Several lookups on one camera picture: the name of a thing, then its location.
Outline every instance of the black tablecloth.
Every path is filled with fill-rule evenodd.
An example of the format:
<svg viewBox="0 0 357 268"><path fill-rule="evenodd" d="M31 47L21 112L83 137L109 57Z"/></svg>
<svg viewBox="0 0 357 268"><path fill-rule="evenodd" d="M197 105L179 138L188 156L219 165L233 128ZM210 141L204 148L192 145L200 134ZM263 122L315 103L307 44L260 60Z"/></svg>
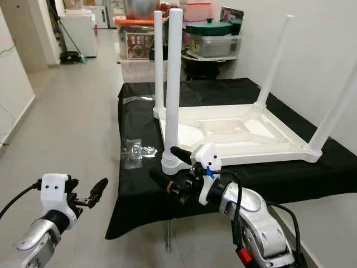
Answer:
<svg viewBox="0 0 357 268"><path fill-rule="evenodd" d="M160 127L152 116L154 102L134 100L123 104L123 98L153 93L153 83L125 83L119 94L122 142L140 138L142 146L154 146L158 154L155 158L143 159L143 167L139 169L125 169L124 164L120 164L119 195L107 239L147 223L218 211L211 205L200 205L197 196L191 196L180 206L149 177L150 168L161 168L163 152ZM181 82L180 106L247 104L253 103L258 94L258 86L249 79ZM312 137L316 127L271 94L267 107L305 141ZM236 171L244 187L279 203L357 192L357 157L331 138L322 150L324 154L315 164L287 161L225 168ZM187 170L180 171L175 179L186 174Z"/></svg>

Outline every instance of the boxes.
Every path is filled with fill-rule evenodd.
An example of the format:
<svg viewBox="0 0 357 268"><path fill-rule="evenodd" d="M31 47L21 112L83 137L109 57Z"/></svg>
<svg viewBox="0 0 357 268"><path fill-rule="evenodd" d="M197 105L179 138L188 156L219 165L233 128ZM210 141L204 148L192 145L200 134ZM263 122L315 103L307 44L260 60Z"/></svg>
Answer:
<svg viewBox="0 0 357 268"><path fill-rule="evenodd" d="M119 34L120 58L149 59L154 41L154 21L116 17L115 23Z"/></svg>
<svg viewBox="0 0 357 268"><path fill-rule="evenodd" d="M153 20L154 11L160 10L160 0L124 0L124 9L129 20Z"/></svg>
<svg viewBox="0 0 357 268"><path fill-rule="evenodd" d="M185 4L185 20L201 21L211 17L211 3Z"/></svg>
<svg viewBox="0 0 357 268"><path fill-rule="evenodd" d="M155 62L126 60L120 63L124 83L155 82ZM167 61L163 62L163 80L167 79Z"/></svg>
<svg viewBox="0 0 357 268"><path fill-rule="evenodd" d="M240 35L201 36L187 34L192 56L217 58L237 56L242 37Z"/></svg>
<svg viewBox="0 0 357 268"><path fill-rule="evenodd" d="M83 0L64 0L65 9L82 9Z"/></svg>

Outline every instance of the tiled floor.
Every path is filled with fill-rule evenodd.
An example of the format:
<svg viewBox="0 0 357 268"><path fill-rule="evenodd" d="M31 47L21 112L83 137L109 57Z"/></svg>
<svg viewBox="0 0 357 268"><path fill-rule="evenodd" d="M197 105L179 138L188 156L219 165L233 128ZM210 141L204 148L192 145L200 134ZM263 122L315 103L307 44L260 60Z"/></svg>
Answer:
<svg viewBox="0 0 357 268"><path fill-rule="evenodd" d="M80 196L106 176L109 185L101 202L64 233L47 267L241 267L231 245L230 223L219 214L174 220L170 254L165 253L161 222L116 240L104 239L118 191L117 95L122 77L115 40L114 30L99 30L96 59L30 75L37 102L0 159L0 204L44 173L80 179ZM0 221L0 259L40 216L40 193L35 191L7 212Z"/></svg>

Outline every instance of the wire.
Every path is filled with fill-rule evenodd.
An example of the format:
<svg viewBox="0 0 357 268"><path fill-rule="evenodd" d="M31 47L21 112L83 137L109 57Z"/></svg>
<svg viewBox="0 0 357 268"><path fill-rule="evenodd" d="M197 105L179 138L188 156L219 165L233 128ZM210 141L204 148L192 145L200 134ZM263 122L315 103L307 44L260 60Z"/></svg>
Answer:
<svg viewBox="0 0 357 268"><path fill-rule="evenodd" d="M301 238L300 238L300 229L299 229L299 225L297 223L297 218L296 218L295 214L290 209L288 209L287 207L285 207L283 205L280 205L278 203L274 203L274 202L270 202L270 201L266 201L266 203L267 203L267 205L271 205L271 206L283 209L287 213L290 214L290 216L292 218L292 222L294 224L295 238L296 238L296 240L295 240L295 242L296 242L295 249L296 249L296 254L297 254L297 258L298 258L298 263L300 264L301 263Z"/></svg>
<svg viewBox="0 0 357 268"><path fill-rule="evenodd" d="M5 52L8 52L8 51L12 50L14 47L15 47L15 44L13 44L9 49L4 49L4 50L0 51L0 55L2 55Z"/></svg>
<svg viewBox="0 0 357 268"><path fill-rule="evenodd" d="M36 183L32 184L31 186L27 187L24 191L19 193L17 196L15 196L0 212L0 219L2 216L5 214L5 212L16 202L22 197L24 194L28 193L32 189L39 189L41 185L41 181L37 181Z"/></svg>
<svg viewBox="0 0 357 268"><path fill-rule="evenodd" d="M10 115L10 117L12 118L12 121L13 121L12 123L14 123L16 121L15 116L13 116L13 114L1 103L0 103L0 107Z"/></svg>
<svg viewBox="0 0 357 268"><path fill-rule="evenodd" d="M235 183L237 183L238 185L237 204L234 212L234 220L231 223L232 223L232 232L233 232L233 243L237 245L238 249L241 249L243 248L243 240L242 240L242 230L239 221L239 210L240 210L240 204L242 202L242 192L243 192L242 182L240 181L238 174L231 170L215 170L212 171L212 174L229 174L234 177Z"/></svg>

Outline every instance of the white wall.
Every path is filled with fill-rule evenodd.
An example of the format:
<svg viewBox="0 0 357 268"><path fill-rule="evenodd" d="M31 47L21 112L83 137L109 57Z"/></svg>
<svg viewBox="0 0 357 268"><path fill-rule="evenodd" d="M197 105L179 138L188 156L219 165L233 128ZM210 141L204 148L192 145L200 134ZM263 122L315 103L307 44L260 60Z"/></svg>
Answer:
<svg viewBox="0 0 357 268"><path fill-rule="evenodd" d="M60 47L56 41L46 0L28 0L41 46L48 65L60 63Z"/></svg>
<svg viewBox="0 0 357 268"><path fill-rule="evenodd" d="M9 49L13 41L0 8L0 50ZM16 48L0 55L0 142L34 100L30 82Z"/></svg>
<svg viewBox="0 0 357 268"><path fill-rule="evenodd" d="M245 12L240 59L226 77L249 77L262 85L284 17L294 14L272 93L318 125L357 60L355 0L213 0ZM357 154L357 94L332 137Z"/></svg>
<svg viewBox="0 0 357 268"><path fill-rule="evenodd" d="M1 0L0 6L25 70L31 73L46 69L47 61L28 0Z"/></svg>
<svg viewBox="0 0 357 268"><path fill-rule="evenodd" d="M64 16L65 5L63 3L63 0L55 0L55 4L56 4L56 10L57 10L58 16Z"/></svg>
<svg viewBox="0 0 357 268"><path fill-rule="evenodd" d="M59 64L60 47L46 0L1 0L0 6L28 73Z"/></svg>

